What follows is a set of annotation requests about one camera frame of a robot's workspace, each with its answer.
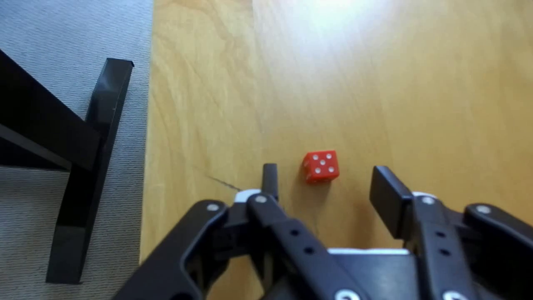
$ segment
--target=bolt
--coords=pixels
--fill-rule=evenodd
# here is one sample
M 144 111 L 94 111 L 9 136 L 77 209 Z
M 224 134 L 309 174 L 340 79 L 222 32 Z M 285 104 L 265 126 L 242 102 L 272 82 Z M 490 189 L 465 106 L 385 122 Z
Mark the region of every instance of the bolt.
M 255 197 L 255 202 L 257 202 L 257 204 L 267 204 L 267 197 L 259 196 L 259 197 Z
M 357 296 L 354 291 L 339 291 L 335 294 L 335 300 L 360 300 L 360 296 Z
M 427 204 L 427 206 L 433 206 L 435 204 L 435 201 L 432 197 L 423 197 L 422 202 Z
M 220 207 L 215 206 L 215 204 L 207 206 L 207 211 L 209 211 L 209 212 L 217 212 L 219 209 L 220 209 Z
M 478 211 L 480 214 L 490 214 L 490 212 L 492 212 L 492 209 L 487 207 L 487 206 L 478 206 L 477 211 Z
M 460 294 L 460 292 L 448 291 L 448 292 L 445 292 L 443 300 L 468 300 L 468 299 L 463 297 L 463 294 Z

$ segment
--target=gray carpet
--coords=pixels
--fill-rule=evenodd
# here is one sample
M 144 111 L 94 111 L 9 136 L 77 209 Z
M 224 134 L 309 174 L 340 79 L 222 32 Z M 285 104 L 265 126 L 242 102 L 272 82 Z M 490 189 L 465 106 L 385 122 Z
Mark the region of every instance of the gray carpet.
M 82 117 L 105 59 L 135 62 L 82 286 L 45 284 L 69 176 L 0 167 L 2 300 L 110 299 L 135 271 L 150 32 L 152 0 L 0 2 L 0 49 Z

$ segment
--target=die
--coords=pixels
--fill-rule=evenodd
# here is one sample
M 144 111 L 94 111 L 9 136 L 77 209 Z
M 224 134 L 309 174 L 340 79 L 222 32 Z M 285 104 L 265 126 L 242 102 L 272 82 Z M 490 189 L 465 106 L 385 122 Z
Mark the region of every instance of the die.
M 302 166 L 309 184 L 332 182 L 340 176 L 335 151 L 309 152 Z

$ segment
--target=screw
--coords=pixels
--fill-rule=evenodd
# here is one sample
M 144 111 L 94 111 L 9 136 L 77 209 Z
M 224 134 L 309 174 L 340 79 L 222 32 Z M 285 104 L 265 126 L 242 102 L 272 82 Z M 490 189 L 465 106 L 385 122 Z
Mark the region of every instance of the screw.
M 259 196 L 259 197 L 255 197 L 255 202 L 257 202 L 257 204 L 267 204 L 267 197 Z
M 422 202 L 427 204 L 427 206 L 433 206 L 435 204 L 435 201 L 432 197 L 423 197 Z
M 215 206 L 215 204 L 207 206 L 207 211 L 209 211 L 209 212 L 217 212 L 219 209 L 220 209 L 220 207 Z
M 445 292 L 443 300 L 468 300 L 468 299 L 463 297 L 463 294 L 460 294 L 460 292 L 448 291 L 448 292 Z
M 490 214 L 490 212 L 492 212 L 492 209 L 487 207 L 487 206 L 478 206 L 477 211 L 478 211 L 480 214 Z
M 335 294 L 335 300 L 360 300 L 360 296 L 357 296 L 354 291 L 339 291 Z

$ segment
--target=red die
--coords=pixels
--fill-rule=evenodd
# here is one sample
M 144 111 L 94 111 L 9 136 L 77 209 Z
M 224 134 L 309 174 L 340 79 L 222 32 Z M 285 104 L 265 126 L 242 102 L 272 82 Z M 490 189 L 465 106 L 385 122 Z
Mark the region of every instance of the red die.
M 332 182 L 340 176 L 335 151 L 309 152 L 304 169 L 309 184 Z

